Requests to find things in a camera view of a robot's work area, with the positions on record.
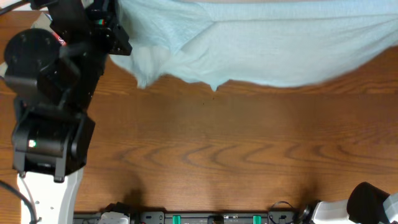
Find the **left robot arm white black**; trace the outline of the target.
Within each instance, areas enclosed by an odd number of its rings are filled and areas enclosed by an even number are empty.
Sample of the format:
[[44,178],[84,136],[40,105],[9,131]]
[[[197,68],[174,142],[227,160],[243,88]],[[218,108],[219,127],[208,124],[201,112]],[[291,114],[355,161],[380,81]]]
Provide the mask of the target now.
[[14,194],[24,223],[72,223],[95,122],[87,110],[107,56],[132,47],[115,0],[31,1],[49,29],[31,28],[6,45],[4,82],[15,94]]

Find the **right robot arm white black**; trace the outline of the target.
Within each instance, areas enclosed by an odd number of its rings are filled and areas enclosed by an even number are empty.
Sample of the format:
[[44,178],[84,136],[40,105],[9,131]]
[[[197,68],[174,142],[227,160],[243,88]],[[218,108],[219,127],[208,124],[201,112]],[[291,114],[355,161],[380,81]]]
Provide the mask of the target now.
[[368,182],[357,185],[346,200],[318,201],[305,208],[297,223],[393,224],[397,223],[397,194]]

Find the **light blue t-shirt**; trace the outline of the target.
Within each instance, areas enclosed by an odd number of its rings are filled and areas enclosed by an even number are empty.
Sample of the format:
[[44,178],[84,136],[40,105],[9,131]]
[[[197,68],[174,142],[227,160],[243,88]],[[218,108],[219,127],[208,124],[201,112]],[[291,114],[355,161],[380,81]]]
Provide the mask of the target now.
[[145,88],[162,75],[217,89],[322,83],[397,44],[397,1],[120,1],[132,52],[112,61]]

